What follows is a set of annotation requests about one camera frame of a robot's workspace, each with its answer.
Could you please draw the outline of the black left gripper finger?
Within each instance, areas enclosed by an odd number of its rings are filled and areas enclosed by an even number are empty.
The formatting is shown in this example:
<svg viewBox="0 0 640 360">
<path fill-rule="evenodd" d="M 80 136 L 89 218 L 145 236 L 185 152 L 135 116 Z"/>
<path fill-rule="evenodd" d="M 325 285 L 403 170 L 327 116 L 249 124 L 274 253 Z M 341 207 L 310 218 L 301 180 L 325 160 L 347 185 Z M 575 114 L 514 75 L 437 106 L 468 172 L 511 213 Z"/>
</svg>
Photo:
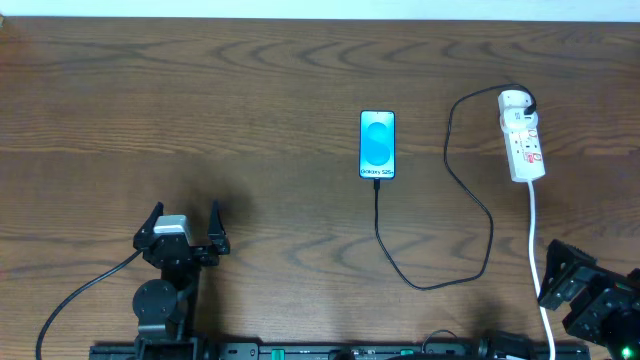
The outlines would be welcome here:
<svg viewBox="0 0 640 360">
<path fill-rule="evenodd" d="M 228 255 L 230 253 L 230 243 L 221 221 L 220 206 L 217 200 L 212 203 L 207 236 L 218 255 Z"/>
<path fill-rule="evenodd" d="M 133 237 L 133 247 L 136 250 L 144 250 L 153 245 L 156 241 L 156 235 L 154 233 L 154 226 L 158 219 L 163 215 L 164 205 L 162 202 L 158 202 L 152 210 L 149 217 L 136 232 Z"/>
</svg>

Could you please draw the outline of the blue Galaxy smartphone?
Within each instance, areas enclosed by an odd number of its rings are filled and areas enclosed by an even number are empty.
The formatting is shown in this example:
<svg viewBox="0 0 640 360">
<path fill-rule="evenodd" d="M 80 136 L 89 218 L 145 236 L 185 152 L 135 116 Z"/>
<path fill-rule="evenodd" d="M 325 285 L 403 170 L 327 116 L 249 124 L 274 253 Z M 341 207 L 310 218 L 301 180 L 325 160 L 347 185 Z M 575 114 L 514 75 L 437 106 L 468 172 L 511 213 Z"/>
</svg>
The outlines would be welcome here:
<svg viewBox="0 0 640 360">
<path fill-rule="evenodd" d="M 359 175 L 393 179 L 396 171 L 396 115 L 389 110 L 360 113 Z"/>
</svg>

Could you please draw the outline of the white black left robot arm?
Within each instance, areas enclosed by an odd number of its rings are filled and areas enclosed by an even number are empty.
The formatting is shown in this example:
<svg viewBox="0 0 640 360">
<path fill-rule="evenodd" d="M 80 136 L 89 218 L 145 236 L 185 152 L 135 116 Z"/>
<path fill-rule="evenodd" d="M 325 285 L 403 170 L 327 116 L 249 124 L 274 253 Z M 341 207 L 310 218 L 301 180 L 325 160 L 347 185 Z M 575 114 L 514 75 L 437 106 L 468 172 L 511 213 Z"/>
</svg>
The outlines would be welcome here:
<svg viewBox="0 0 640 360">
<path fill-rule="evenodd" d="M 137 359 L 214 359 L 216 346 L 194 330 L 200 273 L 230 253 L 219 203 L 212 204 L 208 243 L 193 245 L 188 218 L 165 215 L 157 203 L 133 237 L 133 247 L 161 272 L 136 291 L 132 307 L 138 318 L 134 341 Z"/>
</svg>

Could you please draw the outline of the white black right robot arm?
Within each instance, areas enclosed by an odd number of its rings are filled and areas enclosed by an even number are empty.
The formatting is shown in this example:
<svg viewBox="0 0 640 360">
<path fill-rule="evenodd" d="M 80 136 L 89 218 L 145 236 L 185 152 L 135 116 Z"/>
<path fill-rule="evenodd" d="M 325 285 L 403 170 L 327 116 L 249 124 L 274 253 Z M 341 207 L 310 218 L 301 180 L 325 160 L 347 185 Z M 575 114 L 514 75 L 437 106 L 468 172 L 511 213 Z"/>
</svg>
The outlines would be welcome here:
<svg viewBox="0 0 640 360">
<path fill-rule="evenodd" d="M 553 240 L 538 304 L 557 310 L 568 303 L 562 320 L 572 337 L 606 348 L 613 360 L 639 358 L 639 270 L 619 274 L 570 244 Z"/>
</svg>

